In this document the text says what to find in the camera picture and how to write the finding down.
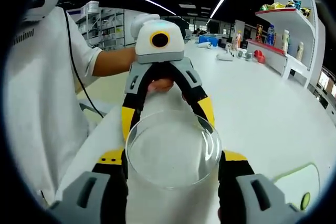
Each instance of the white tabletop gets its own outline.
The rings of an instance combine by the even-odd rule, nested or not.
[[[323,107],[298,83],[282,81],[280,75],[256,62],[240,59],[219,61],[216,59],[217,50],[221,49],[186,45],[185,55],[192,60],[205,92],[211,97],[215,127],[222,140],[222,147],[244,154],[255,173],[262,173],[268,178],[314,163],[323,187],[335,169],[336,162],[336,128]],[[190,110],[181,99],[181,92],[176,85],[168,93],[150,95],[142,116],[165,109]],[[120,107],[117,106],[102,120],[77,153],[61,182],[57,199],[82,172],[91,171],[104,152],[124,144],[120,121]],[[216,214],[219,207],[217,186],[216,183],[212,185],[215,201],[205,202],[209,207],[206,213],[202,213],[207,215],[207,223],[219,223]],[[129,223],[142,223],[133,222],[137,220],[136,215],[145,215],[143,209],[142,212],[140,208],[134,210],[134,197],[130,189],[128,200],[133,207],[129,209],[128,206],[128,220],[132,220]],[[178,216],[180,220],[181,213],[172,212],[176,211],[176,206],[169,208],[166,202],[167,211],[159,214],[165,218]],[[156,205],[153,201],[153,212],[159,208]]]

